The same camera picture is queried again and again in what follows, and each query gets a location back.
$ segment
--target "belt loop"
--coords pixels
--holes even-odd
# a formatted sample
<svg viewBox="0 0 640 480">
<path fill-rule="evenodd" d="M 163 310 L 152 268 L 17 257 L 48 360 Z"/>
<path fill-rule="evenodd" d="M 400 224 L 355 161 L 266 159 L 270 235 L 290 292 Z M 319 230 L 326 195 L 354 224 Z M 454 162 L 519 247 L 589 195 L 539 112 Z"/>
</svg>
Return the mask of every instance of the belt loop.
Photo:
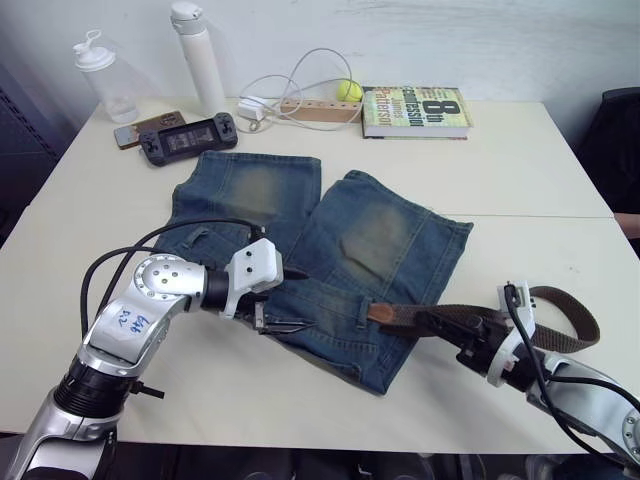
<svg viewBox="0 0 640 480">
<path fill-rule="evenodd" d="M 367 328 L 367 315 L 369 314 L 369 305 L 373 300 L 371 298 L 365 298 L 360 303 L 360 311 L 358 312 L 358 318 L 356 319 L 356 328 L 358 330 L 365 330 Z"/>
</svg>

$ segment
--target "book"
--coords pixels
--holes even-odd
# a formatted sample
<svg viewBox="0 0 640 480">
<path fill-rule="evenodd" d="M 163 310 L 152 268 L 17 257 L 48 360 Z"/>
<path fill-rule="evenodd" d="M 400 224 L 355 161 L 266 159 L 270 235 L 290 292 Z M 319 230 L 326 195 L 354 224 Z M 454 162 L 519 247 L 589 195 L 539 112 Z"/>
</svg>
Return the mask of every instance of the book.
<svg viewBox="0 0 640 480">
<path fill-rule="evenodd" d="M 466 139 L 473 125 L 457 88 L 362 87 L 364 138 Z"/>
</svg>

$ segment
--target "jeans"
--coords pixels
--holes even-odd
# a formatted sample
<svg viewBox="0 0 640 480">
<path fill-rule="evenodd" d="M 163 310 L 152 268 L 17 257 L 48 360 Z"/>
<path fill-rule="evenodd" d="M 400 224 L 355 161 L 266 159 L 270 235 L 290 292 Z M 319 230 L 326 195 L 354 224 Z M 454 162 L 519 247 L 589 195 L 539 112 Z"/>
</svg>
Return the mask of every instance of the jeans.
<svg viewBox="0 0 640 480">
<path fill-rule="evenodd" d="M 215 216 L 265 225 L 284 264 L 309 275 L 270 292 L 267 321 L 313 325 L 277 339 L 385 393 L 416 340 L 381 333 L 367 321 L 370 303 L 435 304 L 473 224 L 411 203 L 360 171 L 319 196 L 317 159 L 205 152 L 176 187 L 170 223 Z M 164 233 L 156 247 L 222 268 L 246 241 L 241 226 L 198 224 Z"/>
</svg>

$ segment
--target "tabletop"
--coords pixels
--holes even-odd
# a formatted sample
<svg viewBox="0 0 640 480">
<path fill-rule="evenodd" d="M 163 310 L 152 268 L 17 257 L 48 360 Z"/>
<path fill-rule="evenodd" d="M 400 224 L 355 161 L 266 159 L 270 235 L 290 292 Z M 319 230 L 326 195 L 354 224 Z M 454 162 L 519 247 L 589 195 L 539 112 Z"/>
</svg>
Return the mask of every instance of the tabletop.
<svg viewBox="0 0 640 480">
<path fill-rule="evenodd" d="M 150 117 L 177 108 L 193 121 L 193 105 L 156 99 L 140 110 Z M 236 150 L 320 158 L 325 190 L 362 169 L 412 201 L 473 221 L 441 303 L 497 307 L 495 287 L 507 280 L 567 290 L 602 331 L 599 344 L 575 357 L 639 393 L 640 264 L 611 212 L 541 105 L 470 102 L 470 109 L 477 126 L 466 142 L 365 141 L 357 125 L 333 133 L 274 126 L 242 135 Z M 173 188 L 195 165 L 151 167 L 136 149 L 117 149 L 114 127 L 101 109 L 94 113 L 0 250 L 0 382 L 11 385 L 3 389 L 0 430 L 24 431 L 71 362 L 80 342 L 84 270 L 164 224 Z M 114 265 L 96 274 L 90 311 Z M 538 321 L 569 328 L 541 303 Z M 459 365 L 456 353 L 443 341 L 421 340 L 389 392 L 376 396 L 244 325 L 206 312 L 181 314 L 143 376 L 167 392 L 165 400 L 130 398 L 119 436 L 297 448 L 576 451 L 523 394 L 490 386 Z"/>
</svg>

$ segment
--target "black cable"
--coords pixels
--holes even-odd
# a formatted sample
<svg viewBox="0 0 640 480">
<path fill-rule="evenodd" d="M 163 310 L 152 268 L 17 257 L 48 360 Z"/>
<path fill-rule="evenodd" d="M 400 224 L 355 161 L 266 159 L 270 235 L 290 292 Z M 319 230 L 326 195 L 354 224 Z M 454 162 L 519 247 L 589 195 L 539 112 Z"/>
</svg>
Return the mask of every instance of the black cable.
<svg viewBox="0 0 640 480">
<path fill-rule="evenodd" d="M 246 220 L 241 220 L 238 218 L 204 218 L 199 220 L 187 220 L 184 222 L 177 222 L 177 223 L 165 225 L 164 227 L 158 228 L 146 234 L 144 237 L 138 240 L 138 242 L 136 242 L 134 246 L 141 247 L 156 235 L 160 235 L 161 233 L 167 232 L 169 230 L 173 230 L 175 228 L 186 227 L 188 225 L 195 225 L 198 223 L 235 223 L 238 225 L 244 225 L 246 227 L 249 227 L 251 231 L 249 238 L 252 240 L 257 240 L 264 233 L 264 230 L 261 226 L 256 225 L 255 223 L 248 222 Z M 127 255 L 125 255 L 125 257 L 120 262 L 120 265 L 118 265 L 118 268 L 113 274 L 113 277 L 111 277 L 111 281 L 109 282 L 109 285 L 107 286 L 107 289 L 105 290 L 104 295 L 102 296 L 102 300 L 100 301 L 100 305 L 98 306 L 99 311 L 102 310 L 107 305 L 107 303 L 109 303 L 109 299 L 113 294 L 113 290 L 116 288 L 116 284 L 118 283 L 118 280 L 122 275 L 122 272 L 127 266 L 127 263 L 129 263 L 129 260 L 131 260 L 131 258 L 133 257 L 134 253 L 135 252 L 127 253 Z"/>
<path fill-rule="evenodd" d="M 549 380 L 552 382 L 558 383 L 581 383 L 585 385 L 595 385 L 597 387 L 606 388 L 611 390 L 612 392 L 617 393 L 621 397 L 631 404 L 633 408 L 635 408 L 638 412 L 640 412 L 640 400 L 627 392 L 620 385 L 616 385 L 615 383 L 607 382 L 606 380 L 600 380 L 598 378 L 588 378 L 588 377 L 559 377 L 557 375 L 551 375 Z"/>
<path fill-rule="evenodd" d="M 599 458 L 601 458 L 602 460 L 604 460 L 609 464 L 612 464 L 618 468 L 624 468 L 623 464 L 621 464 L 617 460 L 614 460 L 613 458 L 606 456 L 602 452 L 599 452 L 598 450 L 593 448 L 591 445 L 589 445 L 588 443 L 583 441 L 581 438 L 579 438 L 575 433 L 571 431 L 571 429 L 565 422 L 564 418 L 560 416 L 560 412 L 551 401 L 551 398 L 549 397 L 549 394 L 547 392 L 547 386 L 545 384 L 544 374 L 542 372 L 542 365 L 540 364 L 540 361 L 537 360 L 538 357 L 535 354 L 535 350 L 533 348 L 533 345 L 531 344 L 529 335 L 527 335 L 527 331 L 522 325 L 522 321 L 520 320 L 520 317 L 518 316 L 518 312 L 516 311 L 516 307 L 514 305 L 514 295 L 516 295 L 515 287 L 513 285 L 506 285 L 504 287 L 504 297 L 507 304 L 507 309 L 509 310 L 509 315 L 511 315 L 511 318 L 513 320 L 513 323 L 516 326 L 516 329 L 518 330 L 518 332 L 520 332 L 520 336 L 522 337 L 522 342 L 524 343 L 524 346 L 527 349 L 527 352 L 529 353 L 529 357 L 531 357 L 531 363 L 533 363 L 534 369 L 535 369 L 536 382 L 538 383 L 538 387 L 540 388 L 540 395 L 542 396 L 542 400 L 544 401 L 544 403 L 547 405 L 547 408 L 549 409 L 549 413 L 551 414 L 553 419 L 556 421 L 558 426 L 562 429 L 562 431 L 565 434 L 567 434 L 567 436 L 571 440 L 573 440 L 578 446 L 580 446 L 587 452 L 598 456 Z"/>
<path fill-rule="evenodd" d="M 136 247 L 118 248 L 116 250 L 107 252 L 104 255 L 97 258 L 96 261 L 93 262 L 87 269 L 87 272 L 84 274 L 84 278 L 82 279 L 82 287 L 80 288 L 80 329 L 82 330 L 82 338 L 84 338 L 84 336 L 89 331 L 89 313 L 87 308 L 87 296 L 89 294 L 89 284 L 91 283 L 91 277 L 93 277 L 93 274 L 98 269 L 98 267 L 102 265 L 105 261 L 110 259 L 111 257 L 115 257 L 116 255 L 121 255 L 123 253 L 133 255 L 136 252 L 162 253 L 162 251 L 157 250 L 155 248 L 151 248 L 151 247 L 136 246 Z"/>
</svg>

